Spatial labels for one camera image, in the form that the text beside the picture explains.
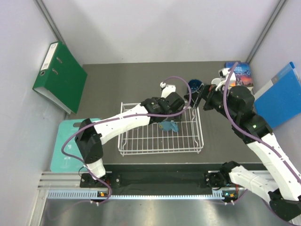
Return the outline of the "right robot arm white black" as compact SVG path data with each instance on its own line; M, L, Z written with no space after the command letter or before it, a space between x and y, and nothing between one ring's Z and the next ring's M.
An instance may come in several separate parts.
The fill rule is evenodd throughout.
M213 110L235 123L234 133L261 160L273 178L272 182L255 175L241 164L224 163L218 172L224 186L242 186L267 202L272 211L282 220L290 221L301 214L301 174L292 165L280 147L272 128L263 117L253 111L254 96L244 86L230 88L223 100L223 91L215 85L203 84L191 95L191 106L198 106L204 100L203 109Z

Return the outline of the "light blue mug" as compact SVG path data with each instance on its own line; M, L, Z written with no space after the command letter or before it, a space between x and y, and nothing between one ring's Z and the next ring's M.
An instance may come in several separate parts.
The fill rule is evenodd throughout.
M175 121L163 121L158 123L158 127L163 131L173 131L178 132L178 126Z

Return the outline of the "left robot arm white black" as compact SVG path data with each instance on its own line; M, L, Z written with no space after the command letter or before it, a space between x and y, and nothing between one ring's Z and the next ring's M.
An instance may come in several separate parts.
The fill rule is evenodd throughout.
M184 105L184 99L172 92L167 97L145 99L132 109L106 120L92 122L89 118L85 119L75 136L75 143L86 168L92 173L90 181L98 187L106 183L106 170L102 160L104 144L129 130L169 121L174 118L170 115L182 111Z

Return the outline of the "dark blue mug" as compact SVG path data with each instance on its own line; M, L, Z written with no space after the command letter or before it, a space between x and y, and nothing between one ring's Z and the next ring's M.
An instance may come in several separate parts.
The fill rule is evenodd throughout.
M196 92L201 85L203 84L203 82L201 80L198 79L192 79L188 82L188 85L191 89L191 93Z

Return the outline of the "orange patterned mug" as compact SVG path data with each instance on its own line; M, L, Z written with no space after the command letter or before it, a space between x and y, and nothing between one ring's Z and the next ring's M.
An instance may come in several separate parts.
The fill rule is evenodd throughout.
M211 84L212 85L218 85L220 82L224 81L224 78L214 78L212 81L211 81Z

